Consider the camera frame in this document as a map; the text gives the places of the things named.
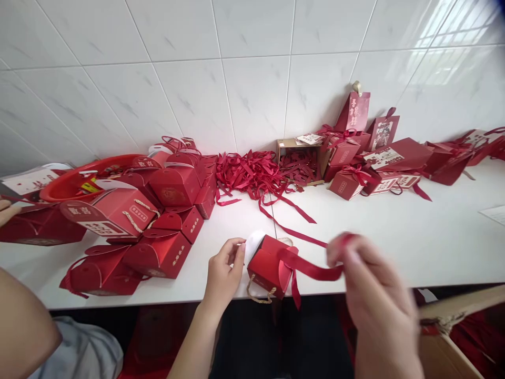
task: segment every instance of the red satin ribbon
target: red satin ribbon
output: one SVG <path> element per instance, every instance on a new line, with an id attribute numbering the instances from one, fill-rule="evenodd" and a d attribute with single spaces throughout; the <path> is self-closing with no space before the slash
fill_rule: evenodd
<path id="1" fill-rule="evenodd" d="M 275 153 L 270 152 L 252 152 L 249 151 L 244 156 L 232 153 L 222 156 L 219 155 L 217 162 L 217 173 L 219 188 L 216 191 L 216 202 L 220 206 L 230 205 L 240 201 L 240 199 L 233 199 L 221 202 L 220 189 L 226 195 L 231 196 L 232 190 L 240 192 L 247 192 L 249 197 L 258 201 L 259 210 L 266 215 L 269 219 L 273 220 L 279 225 L 286 233 L 300 238 L 301 240 L 315 243 L 319 246 L 326 247 L 326 243 L 316 240 L 315 238 L 306 236 L 305 234 L 293 231 L 280 225 L 273 216 L 271 216 L 262 206 L 270 206 L 279 200 L 284 201 L 286 204 L 291 205 L 296 211 L 309 223 L 315 224 L 313 218 L 305 213 L 300 207 L 295 205 L 292 201 L 286 199 L 284 193 L 292 193 L 295 189 L 290 188 L 290 183 L 286 182 L 286 174 L 281 174 L 279 166 L 274 162 Z M 297 164 L 302 165 L 301 161 L 290 162 L 294 168 Z M 266 202 L 265 195 L 271 194 L 275 197 L 274 200 Z"/>

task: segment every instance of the twine handle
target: twine handle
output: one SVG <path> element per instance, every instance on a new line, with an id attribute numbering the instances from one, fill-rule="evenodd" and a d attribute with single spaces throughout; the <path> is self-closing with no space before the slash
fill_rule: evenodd
<path id="1" fill-rule="evenodd" d="M 358 93 L 359 97 L 361 97 L 361 95 L 363 94 L 363 91 L 361 90 L 361 83 L 359 81 L 355 81 L 352 84 L 352 89 L 353 89 L 354 92 Z"/>
<path id="2" fill-rule="evenodd" d="M 156 209 L 151 209 L 147 204 L 144 204 L 143 202 L 141 202 L 139 199 L 134 199 L 135 203 L 137 204 L 140 204 L 141 206 L 143 206 L 145 209 L 147 209 L 148 211 L 151 211 L 151 212 L 154 212 L 156 213 L 156 215 L 158 216 L 158 218 L 161 216 L 161 214 L 156 210 Z M 127 211 L 123 211 L 123 214 L 126 216 L 126 218 L 130 221 L 130 223 L 132 224 L 133 228 L 138 231 L 139 233 L 143 233 L 144 231 L 142 229 L 140 229 L 138 227 L 138 225 L 135 223 L 135 221 L 133 220 L 133 218 L 130 216 L 130 214 L 127 212 Z M 149 226 L 147 226 L 147 229 L 149 229 L 152 224 L 154 223 L 156 219 L 154 219 L 150 224 Z"/>
<path id="3" fill-rule="evenodd" d="M 247 291 L 247 296 L 255 301 L 256 303 L 258 304 L 271 304 L 272 303 L 272 299 L 270 298 L 274 292 L 277 290 L 277 287 L 274 287 L 271 289 L 271 291 L 267 294 L 267 300 L 260 300 L 258 298 L 255 298 L 254 296 L 251 295 L 251 292 L 249 291 L 250 287 L 251 287 L 251 283 L 253 282 L 253 279 L 256 277 L 256 274 L 253 274 L 251 276 L 251 279 L 249 279 L 249 284 L 247 285 L 247 288 L 246 288 L 246 291 Z"/>

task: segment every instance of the white table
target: white table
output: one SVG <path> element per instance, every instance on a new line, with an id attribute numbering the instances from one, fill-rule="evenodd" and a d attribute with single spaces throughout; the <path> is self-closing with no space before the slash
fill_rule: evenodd
<path id="1" fill-rule="evenodd" d="M 478 213 L 505 205 L 505 162 L 487 159 L 467 171 L 476 181 L 463 175 L 447 187 L 422 180 L 421 187 L 433 203 L 414 192 L 358 196 L 348 202 L 322 185 L 287 195 L 318 224 L 307 223 L 283 202 L 276 203 L 273 212 L 285 227 L 325 242 L 342 231 L 367 235 L 413 287 L 505 282 L 505 228 Z M 271 236 L 288 236 L 274 227 L 247 194 L 234 195 L 243 200 L 214 208 L 176 280 L 152 278 L 141 283 L 132 296 L 90 296 L 85 300 L 59 288 L 68 267 L 83 256 L 84 250 L 104 243 L 93 233 L 86 233 L 80 243 L 55 247 L 0 243 L 0 266 L 27 285 L 51 310 L 200 301 L 205 292 L 208 259 L 225 240 L 247 238 L 258 229 Z M 291 238 L 300 256 L 326 266 L 322 247 Z M 244 269 L 236 298 L 247 297 L 248 282 Z M 343 278 L 318 282 L 301 273 L 298 286 L 302 295 L 345 291 Z M 266 294 L 256 284 L 251 292 L 255 296 Z"/>

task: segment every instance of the gift bag handle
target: gift bag handle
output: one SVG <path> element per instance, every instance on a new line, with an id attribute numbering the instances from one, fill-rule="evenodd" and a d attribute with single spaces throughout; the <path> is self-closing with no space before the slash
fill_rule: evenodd
<path id="1" fill-rule="evenodd" d="M 361 97 L 361 95 L 363 94 L 363 91 L 361 90 L 361 83 L 359 81 L 355 81 L 352 84 L 352 89 L 353 89 L 354 92 L 358 93 L 359 97 Z"/>
<path id="2" fill-rule="evenodd" d="M 251 292 L 249 291 L 250 287 L 251 287 L 251 283 L 253 282 L 254 278 L 256 277 L 256 274 L 253 274 L 251 275 L 251 279 L 249 279 L 249 284 L 247 285 L 247 288 L 246 288 L 246 291 L 247 291 L 247 296 L 255 301 L 256 303 L 258 304 L 271 304 L 272 303 L 272 299 L 271 299 L 271 296 L 274 294 L 274 292 L 277 290 L 277 287 L 274 287 L 270 290 L 270 292 L 267 294 L 267 299 L 266 300 L 260 300 L 254 296 L 251 295 Z"/>

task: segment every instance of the wall tile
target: wall tile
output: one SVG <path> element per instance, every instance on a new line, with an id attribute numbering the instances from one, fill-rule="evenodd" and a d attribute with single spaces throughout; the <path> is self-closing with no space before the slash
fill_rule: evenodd
<path id="1" fill-rule="evenodd" d="M 14 133 L 2 121 L 0 121 L 0 141 L 2 141 L 1 176 L 26 171 L 50 162 L 48 157 Z"/>
<path id="2" fill-rule="evenodd" d="M 139 152 L 82 67 L 22 70 L 18 75 L 96 156 Z"/>
<path id="3" fill-rule="evenodd" d="M 82 165 L 93 159 L 91 151 L 12 71 L 0 72 L 0 120 L 52 161 Z"/>
<path id="4" fill-rule="evenodd" d="M 371 93 L 369 124 L 396 106 L 425 53 L 424 49 L 359 53 L 351 83 L 359 80 L 363 91 Z"/>
<path id="5" fill-rule="evenodd" d="M 358 51 L 375 1 L 296 1 L 292 53 Z"/>
<path id="6" fill-rule="evenodd" d="M 0 2 L 0 56 L 11 68 L 77 65 L 35 0 Z"/>
<path id="7" fill-rule="evenodd" d="M 185 136 L 204 154 L 236 151 L 223 67 L 218 59 L 155 63 Z"/>
<path id="8" fill-rule="evenodd" d="M 397 138 L 439 142 L 503 126 L 504 59 L 505 46 L 428 50 L 398 103 Z"/>
<path id="9" fill-rule="evenodd" d="M 455 0 L 378 0 L 363 51 L 429 47 Z"/>
<path id="10" fill-rule="evenodd" d="M 124 0 L 39 0 L 83 65 L 149 62 Z"/>
<path id="11" fill-rule="evenodd" d="M 291 57 L 286 130 L 291 138 L 334 125 L 349 91 L 358 53 Z"/>
<path id="12" fill-rule="evenodd" d="M 214 0 L 221 55 L 290 54 L 295 0 Z"/>
<path id="13" fill-rule="evenodd" d="M 239 153 L 274 150 L 283 138 L 289 56 L 224 59 Z"/>
<path id="14" fill-rule="evenodd" d="M 153 61 L 219 58 L 210 0 L 127 0 Z"/>
<path id="15" fill-rule="evenodd" d="M 180 129 L 151 63 L 85 68 L 141 152 Z"/>
<path id="16" fill-rule="evenodd" d="M 505 43 L 505 19 L 496 0 L 457 0 L 432 47 Z"/>

